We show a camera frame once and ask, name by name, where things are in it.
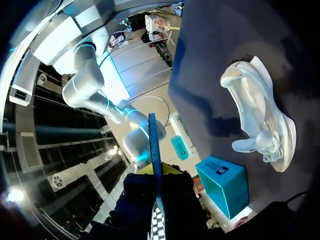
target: teal box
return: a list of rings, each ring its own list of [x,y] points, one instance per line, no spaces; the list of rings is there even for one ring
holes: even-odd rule
[[[180,160],[183,161],[188,159],[189,153],[181,136],[174,136],[171,138],[171,143]]]
[[[248,206],[249,188],[244,166],[209,156],[195,168],[206,193],[229,219]]]

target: checkered pattern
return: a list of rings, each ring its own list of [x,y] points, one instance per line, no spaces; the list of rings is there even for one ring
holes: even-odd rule
[[[157,204],[154,204],[154,212],[151,223],[151,239],[152,240],[165,240],[165,219]]]

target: robotic arm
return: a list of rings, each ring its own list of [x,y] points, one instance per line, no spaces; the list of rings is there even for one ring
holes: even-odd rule
[[[105,84],[96,59],[96,47],[92,42],[77,46],[73,54],[76,73],[62,89],[64,101],[73,108],[87,108],[100,113],[117,124],[125,121],[132,132],[123,137],[124,148],[136,161],[138,169],[151,163],[149,150],[148,117],[126,100],[115,106],[110,99],[99,93]],[[164,126],[157,121],[158,139],[166,137]]]

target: white sneaker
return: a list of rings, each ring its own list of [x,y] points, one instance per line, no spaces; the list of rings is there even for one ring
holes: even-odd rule
[[[234,141],[232,148],[241,153],[257,151],[264,162],[284,172],[295,152],[296,126],[276,106],[273,83],[264,64],[256,56],[251,62],[235,62],[220,83],[228,88],[238,108],[241,129],[250,137]]]

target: table surface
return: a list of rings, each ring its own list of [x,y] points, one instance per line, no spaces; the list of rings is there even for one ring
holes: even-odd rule
[[[185,4],[168,93],[201,159],[212,155],[246,167],[249,206],[259,212],[308,189],[320,153],[320,87],[301,41],[269,3],[201,3]],[[247,136],[220,77],[232,62],[253,56],[272,77],[276,104],[295,122],[295,154],[284,173],[264,163],[259,153],[232,149],[233,141]]]

